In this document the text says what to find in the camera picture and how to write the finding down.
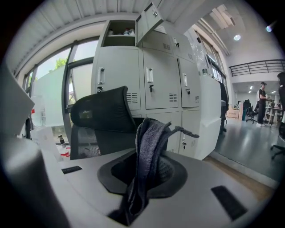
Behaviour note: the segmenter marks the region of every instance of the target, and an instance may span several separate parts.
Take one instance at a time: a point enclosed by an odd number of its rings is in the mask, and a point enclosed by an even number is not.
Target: railing
[[[230,66],[232,76],[253,73],[285,72],[285,60],[272,59]]]

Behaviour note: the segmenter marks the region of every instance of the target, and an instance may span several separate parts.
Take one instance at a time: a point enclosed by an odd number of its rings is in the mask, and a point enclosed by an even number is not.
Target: chair headrest
[[[79,99],[70,113],[73,124],[94,130],[133,132],[135,123],[126,100],[127,90],[122,86]]]

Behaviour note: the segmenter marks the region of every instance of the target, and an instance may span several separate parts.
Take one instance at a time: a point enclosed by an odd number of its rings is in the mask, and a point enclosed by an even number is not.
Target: standing person
[[[265,116],[265,106],[266,106],[266,92],[265,92],[266,83],[263,81],[261,83],[261,88],[259,89],[259,100],[258,100],[258,117],[256,126],[265,126],[263,124],[263,118]]]

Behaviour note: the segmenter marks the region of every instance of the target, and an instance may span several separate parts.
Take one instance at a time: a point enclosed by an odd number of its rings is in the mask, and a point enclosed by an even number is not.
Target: black velcro strip
[[[211,191],[217,197],[219,202],[232,220],[236,220],[247,212],[247,209],[234,197],[234,195],[225,187],[213,187]]]
[[[61,171],[63,172],[63,174],[67,174],[67,173],[76,172],[81,169],[82,168],[80,166],[73,166],[73,167],[62,169]]]

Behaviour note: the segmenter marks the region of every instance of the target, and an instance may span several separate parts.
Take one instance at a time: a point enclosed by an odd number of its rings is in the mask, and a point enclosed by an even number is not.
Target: gray floor
[[[230,118],[227,121],[227,132],[219,136],[214,151],[279,182],[285,171],[285,156],[278,155],[272,161],[272,154],[278,150],[270,150],[272,144],[285,146],[278,139],[278,129]]]

